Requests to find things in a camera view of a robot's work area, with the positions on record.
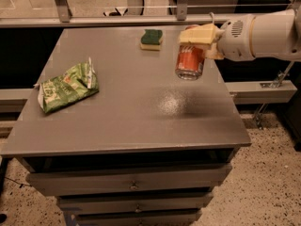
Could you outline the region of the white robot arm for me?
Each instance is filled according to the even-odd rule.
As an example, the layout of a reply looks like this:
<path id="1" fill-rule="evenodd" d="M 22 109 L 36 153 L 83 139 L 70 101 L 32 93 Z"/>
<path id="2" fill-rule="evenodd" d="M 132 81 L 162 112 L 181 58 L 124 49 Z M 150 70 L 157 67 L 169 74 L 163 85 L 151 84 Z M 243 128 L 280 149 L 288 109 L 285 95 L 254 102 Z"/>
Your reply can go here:
<path id="1" fill-rule="evenodd" d="M 300 12 L 287 9 L 232 17 L 220 28 L 214 23 L 193 25 L 180 33 L 178 42 L 203 49 L 205 57 L 211 59 L 274 57 L 300 62 L 300 34 Z"/>

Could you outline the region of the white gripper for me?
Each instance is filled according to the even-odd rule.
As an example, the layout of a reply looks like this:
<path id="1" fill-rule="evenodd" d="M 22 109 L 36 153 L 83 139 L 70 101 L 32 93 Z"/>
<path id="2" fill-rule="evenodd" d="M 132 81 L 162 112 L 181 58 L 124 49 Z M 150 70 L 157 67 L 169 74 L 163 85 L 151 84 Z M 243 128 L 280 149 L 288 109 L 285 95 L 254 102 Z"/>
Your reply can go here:
<path id="1" fill-rule="evenodd" d="M 225 22 L 221 29 L 214 24 L 192 25 L 179 35 L 179 44 L 211 45 L 205 50 L 209 59 L 232 61 L 251 61 L 250 32 L 255 16 L 247 14 Z"/>

